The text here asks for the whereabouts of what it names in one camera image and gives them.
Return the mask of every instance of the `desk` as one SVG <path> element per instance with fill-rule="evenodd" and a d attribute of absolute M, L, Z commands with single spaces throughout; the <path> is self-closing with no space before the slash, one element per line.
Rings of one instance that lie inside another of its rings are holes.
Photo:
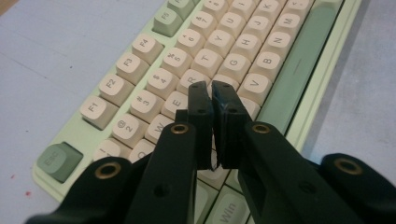
<path fill-rule="evenodd" d="M 162 0 L 20 0 L 0 17 L 0 220 L 58 203 L 34 161 Z M 396 185 L 396 1 L 363 1 L 303 155 L 344 152 Z"/>

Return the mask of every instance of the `a key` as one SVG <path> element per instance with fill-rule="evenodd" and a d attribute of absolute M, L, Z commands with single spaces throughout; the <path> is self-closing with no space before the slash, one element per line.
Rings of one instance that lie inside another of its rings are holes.
<path fill-rule="evenodd" d="M 238 95 L 262 105 L 271 87 L 272 83 L 268 77 L 259 74 L 247 74 L 238 90 Z"/>
<path fill-rule="evenodd" d="M 145 133 L 145 137 L 152 143 L 157 144 L 158 139 L 160 138 L 161 132 L 163 131 L 163 128 L 170 124 L 173 123 L 174 121 L 172 119 L 169 119 L 168 117 L 158 114 L 150 123 L 148 126 L 148 130 Z"/>
<path fill-rule="evenodd" d="M 118 108 L 106 100 L 91 95 L 82 104 L 79 112 L 93 126 L 103 130 L 116 114 Z"/>
<path fill-rule="evenodd" d="M 128 160 L 131 163 L 134 163 L 143 157 L 147 156 L 149 153 L 151 153 L 155 148 L 155 145 L 150 143 L 146 139 L 141 139 L 139 142 L 137 142 L 136 146 L 134 149 L 132 149 L 131 154 L 129 154 Z"/>
<path fill-rule="evenodd" d="M 132 53 L 148 64 L 153 64 L 163 51 L 163 45 L 154 37 L 140 34 L 132 43 Z"/>
<path fill-rule="evenodd" d="M 124 53 L 116 63 L 117 74 L 136 85 L 149 65 L 132 53 Z"/>
<path fill-rule="evenodd" d="M 178 48 L 171 48 L 163 57 L 161 67 L 168 70 L 172 74 L 182 77 L 183 74 L 190 68 L 192 57 Z"/>
<path fill-rule="evenodd" d="M 176 111 L 179 109 L 187 109 L 187 103 L 187 95 L 179 91 L 173 91 L 165 101 L 165 104 L 163 104 L 161 113 L 170 119 L 175 119 Z"/>
<path fill-rule="evenodd" d="M 150 123 L 160 113 L 164 100 L 150 91 L 140 91 L 131 102 L 131 114 Z"/>
<path fill-rule="evenodd" d="M 158 68 L 148 77 L 146 89 L 165 100 L 176 89 L 178 82 L 177 76 L 163 68 Z"/>
<path fill-rule="evenodd" d="M 213 77 L 218 71 L 223 58 L 211 49 L 201 49 L 191 64 L 194 69 L 208 77 Z"/>
<path fill-rule="evenodd" d="M 133 84 L 115 74 L 107 74 L 99 84 L 100 96 L 116 106 L 121 106 L 133 89 Z"/>
<path fill-rule="evenodd" d="M 207 39 L 205 48 L 211 49 L 222 58 L 225 58 L 234 42 L 235 39 L 229 33 L 222 30 L 215 30 Z"/>
<path fill-rule="evenodd" d="M 113 136 L 128 147 L 134 148 L 145 135 L 148 124 L 131 114 L 122 115 L 113 126 Z"/>

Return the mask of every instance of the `spacebar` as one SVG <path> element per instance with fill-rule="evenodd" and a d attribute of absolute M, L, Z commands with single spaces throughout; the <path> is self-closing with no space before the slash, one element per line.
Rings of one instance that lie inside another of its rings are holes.
<path fill-rule="evenodd" d="M 312 6 L 257 120 L 286 132 L 341 3 L 342 0 L 317 0 Z"/>

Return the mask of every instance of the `keycap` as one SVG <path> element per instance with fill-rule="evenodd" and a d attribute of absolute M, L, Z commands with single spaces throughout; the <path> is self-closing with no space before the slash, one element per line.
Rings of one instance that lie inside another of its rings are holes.
<path fill-rule="evenodd" d="M 230 52 L 243 55 L 252 63 L 259 53 L 261 45 L 262 42 L 257 36 L 242 34 L 238 37 Z"/>
<path fill-rule="evenodd" d="M 247 22 L 243 34 L 250 34 L 257 36 L 263 43 L 272 28 L 272 23 L 263 16 L 252 16 Z"/>
<path fill-rule="evenodd" d="M 194 9 L 191 0 L 168 0 L 168 7 L 174 10 L 182 20 L 186 20 Z"/>
<path fill-rule="evenodd" d="M 234 0 L 229 11 L 242 16 L 245 21 L 248 21 L 255 9 L 256 3 L 253 0 Z"/>
<path fill-rule="evenodd" d="M 201 49 L 191 64 L 194 69 L 208 77 L 213 77 L 218 71 L 223 58 L 211 49 Z"/>
<path fill-rule="evenodd" d="M 221 20 L 221 17 L 228 9 L 228 3 L 225 0 L 205 0 L 202 6 L 202 11 L 209 13 L 217 21 Z"/>
<path fill-rule="evenodd" d="M 250 67 L 249 73 L 261 74 L 268 77 L 271 82 L 275 82 L 282 63 L 283 59 L 278 54 L 264 51 L 259 53 L 256 61 Z"/>
<path fill-rule="evenodd" d="M 123 157 L 128 158 L 131 149 L 120 143 L 114 138 L 108 138 L 102 141 L 93 153 L 93 160 L 99 161 L 105 157 Z"/>
<path fill-rule="evenodd" d="M 183 77 L 177 84 L 177 91 L 180 91 L 185 95 L 189 95 L 189 86 L 199 81 L 205 81 L 207 85 L 210 82 L 210 78 L 200 72 L 189 69 L 184 73 Z"/>
<path fill-rule="evenodd" d="M 163 107 L 164 100 L 150 91 L 140 91 L 131 102 L 131 114 L 150 123 Z"/>
<path fill-rule="evenodd" d="M 132 53 L 148 64 L 154 63 L 162 51 L 163 45 L 147 34 L 140 34 L 132 43 Z"/>
<path fill-rule="evenodd" d="M 100 96 L 116 106 L 121 106 L 133 89 L 133 84 L 115 74 L 108 74 L 99 84 Z"/>
<path fill-rule="evenodd" d="M 192 57 L 182 49 L 171 48 L 163 58 L 161 68 L 166 69 L 172 74 L 182 77 L 190 68 Z"/>
<path fill-rule="evenodd" d="M 71 175 L 82 154 L 66 143 L 51 145 L 40 155 L 37 166 L 46 174 L 63 183 Z"/>
<path fill-rule="evenodd" d="M 178 37 L 175 47 L 184 50 L 191 57 L 195 57 L 204 44 L 205 38 L 200 33 L 186 29 Z"/>
<path fill-rule="evenodd" d="M 222 58 L 225 58 L 234 42 L 235 39 L 229 33 L 222 30 L 215 30 L 207 39 L 205 48 L 211 49 Z"/>
<path fill-rule="evenodd" d="M 245 198 L 228 187 L 223 187 L 206 223 L 245 223 L 248 220 Z"/>
<path fill-rule="evenodd" d="M 187 109 L 187 103 L 187 95 L 179 91 L 173 91 L 165 101 L 165 104 L 163 104 L 161 113 L 170 119 L 175 119 L 176 111 L 179 109 Z"/>
<path fill-rule="evenodd" d="M 145 135 L 148 124 L 131 114 L 122 115 L 113 126 L 112 135 L 128 147 L 134 148 Z"/>
<path fill-rule="evenodd" d="M 217 25 L 218 22 L 212 15 L 204 11 L 198 11 L 191 19 L 190 29 L 208 38 Z"/>
<path fill-rule="evenodd" d="M 136 55 L 126 52 L 117 61 L 116 68 L 117 75 L 136 85 L 149 69 L 149 65 Z"/>
<path fill-rule="evenodd" d="M 241 83 L 248 72 L 250 65 L 250 61 L 243 55 L 231 53 L 224 59 L 224 62 L 219 69 L 219 74 L 230 77 L 238 83 Z"/>
<path fill-rule="evenodd" d="M 171 37 L 180 28 L 182 23 L 183 20 L 174 10 L 168 7 L 161 7 L 154 16 L 152 31 Z"/>
<path fill-rule="evenodd" d="M 173 122 L 174 121 L 172 119 L 169 119 L 168 117 L 162 114 L 158 114 L 148 126 L 148 129 L 145 133 L 145 138 L 147 138 L 150 142 L 157 144 L 158 139 L 160 139 L 160 135 L 163 131 L 163 128 L 166 127 L 166 125 Z"/>
<path fill-rule="evenodd" d="M 275 23 L 280 10 L 282 10 L 285 2 L 276 0 L 262 0 L 256 10 L 254 11 L 254 16 L 261 16 L 267 18 L 272 24 Z"/>
<path fill-rule="evenodd" d="M 240 15 L 227 12 L 219 21 L 218 29 L 229 33 L 233 36 L 233 38 L 236 39 L 242 32 L 242 29 L 245 27 L 246 23 L 247 22 L 245 19 Z"/>
<path fill-rule="evenodd" d="M 94 95 L 89 96 L 79 108 L 82 117 L 100 130 L 107 126 L 117 110 L 115 105 Z"/>
<path fill-rule="evenodd" d="M 146 139 L 141 139 L 137 142 L 134 149 L 132 149 L 131 154 L 128 157 L 128 160 L 132 163 L 142 159 L 143 157 L 147 156 L 151 153 L 155 148 L 155 145 L 150 143 Z"/>
<path fill-rule="evenodd" d="M 259 74 L 247 74 L 238 90 L 238 95 L 262 106 L 271 87 L 272 83 L 268 77 Z"/>
<path fill-rule="evenodd" d="M 146 89 L 165 100 L 176 89 L 178 82 L 179 79 L 176 75 L 163 68 L 158 68 L 149 75 Z"/>

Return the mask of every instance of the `cream keycap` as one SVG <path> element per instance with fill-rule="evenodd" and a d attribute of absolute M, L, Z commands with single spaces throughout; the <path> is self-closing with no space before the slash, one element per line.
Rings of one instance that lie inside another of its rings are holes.
<path fill-rule="evenodd" d="M 252 63 L 261 46 L 262 42 L 257 36 L 242 34 L 238 37 L 230 52 L 243 55 Z"/>
<path fill-rule="evenodd" d="M 137 142 L 143 138 L 148 124 L 131 114 L 122 115 L 113 126 L 113 136 L 127 147 L 134 148 Z"/>
<path fill-rule="evenodd" d="M 225 58 L 224 63 L 221 65 L 218 73 L 230 77 L 236 80 L 238 83 L 241 83 L 247 74 L 250 65 L 251 62 L 245 56 L 231 53 L 227 55 L 227 58 Z"/>
<path fill-rule="evenodd" d="M 222 58 L 225 58 L 234 42 L 235 39 L 229 33 L 222 30 L 215 30 L 207 39 L 205 48 L 211 49 Z"/>
<path fill-rule="evenodd" d="M 160 139 L 160 135 L 163 132 L 163 128 L 173 122 L 174 121 L 172 119 L 169 119 L 162 114 L 158 114 L 148 126 L 148 129 L 145 133 L 145 138 L 147 138 L 150 142 L 157 144 L 158 139 Z"/>
<path fill-rule="evenodd" d="M 192 57 L 182 49 L 171 48 L 163 57 L 161 68 L 164 68 L 172 74 L 182 77 L 190 68 Z"/>
<path fill-rule="evenodd" d="M 134 85 L 145 75 L 149 65 L 136 55 L 126 52 L 116 62 L 117 74 Z"/>
<path fill-rule="evenodd" d="M 264 51 L 259 53 L 259 56 L 253 65 L 251 65 L 248 72 L 266 76 L 274 83 L 282 63 L 283 59 L 278 54 Z"/>
<path fill-rule="evenodd" d="M 248 21 L 255 8 L 256 3 L 253 0 L 234 0 L 228 11 L 238 14 Z"/>
<path fill-rule="evenodd" d="M 150 143 L 146 139 L 141 139 L 134 149 L 132 149 L 131 154 L 129 154 L 128 160 L 131 163 L 134 163 L 143 157 L 147 156 L 149 153 L 151 153 L 155 148 L 155 145 Z"/>
<path fill-rule="evenodd" d="M 183 77 L 177 84 L 177 91 L 189 95 L 189 86 L 199 81 L 205 81 L 207 85 L 210 82 L 210 78 L 200 72 L 189 69 L 184 73 Z"/>
<path fill-rule="evenodd" d="M 225 0 L 205 0 L 202 6 L 202 11 L 209 13 L 217 21 L 221 20 L 221 17 L 228 10 L 228 3 Z"/>
<path fill-rule="evenodd" d="M 223 58 L 211 49 L 201 49 L 191 64 L 194 69 L 212 78 L 218 71 Z"/>
<path fill-rule="evenodd" d="M 208 38 L 217 25 L 218 22 L 212 15 L 204 11 L 198 11 L 191 19 L 190 29 Z"/>
<path fill-rule="evenodd" d="M 163 51 L 163 45 L 154 37 L 140 34 L 132 43 L 132 53 L 148 64 L 153 64 Z"/>
<path fill-rule="evenodd" d="M 93 126 L 103 130 L 116 114 L 118 108 L 108 101 L 90 95 L 82 104 L 79 112 Z"/>
<path fill-rule="evenodd" d="M 175 47 L 195 57 L 204 44 L 205 38 L 201 34 L 192 29 L 186 29 L 178 37 Z"/>
<path fill-rule="evenodd" d="M 229 33 L 230 35 L 233 36 L 233 38 L 236 39 L 238 38 L 239 34 L 241 34 L 246 23 L 247 22 L 245 21 L 244 18 L 242 18 L 242 16 L 232 12 L 227 12 L 221 18 L 221 21 L 219 22 L 218 25 L 218 29 Z"/>
<path fill-rule="evenodd" d="M 179 91 L 173 91 L 165 101 L 165 104 L 163 104 L 161 113 L 170 119 L 175 119 L 176 111 L 179 109 L 187 109 L 187 104 L 187 95 Z"/>
<path fill-rule="evenodd" d="M 282 1 L 262 0 L 253 12 L 253 16 L 265 17 L 274 24 L 284 4 Z"/>
<path fill-rule="evenodd" d="M 176 89 L 179 79 L 163 68 L 157 68 L 148 77 L 146 89 L 164 100 Z"/>
<path fill-rule="evenodd" d="M 134 85 L 115 74 L 107 74 L 99 84 L 100 96 L 114 105 L 121 106 Z"/>
<path fill-rule="evenodd" d="M 271 22 L 263 16 L 252 16 L 247 22 L 243 34 L 250 34 L 257 36 L 263 43 L 267 38 L 272 28 Z"/>
<path fill-rule="evenodd" d="M 247 78 L 238 90 L 238 95 L 262 106 L 271 87 L 272 83 L 268 77 L 259 74 L 247 74 Z"/>
<path fill-rule="evenodd" d="M 164 100 L 150 91 L 141 90 L 131 102 L 131 114 L 150 123 L 160 113 Z"/>
<path fill-rule="evenodd" d="M 92 159 L 94 161 L 99 161 L 105 157 L 123 157 L 127 159 L 130 153 L 130 148 L 126 147 L 114 138 L 108 138 L 99 144 Z"/>

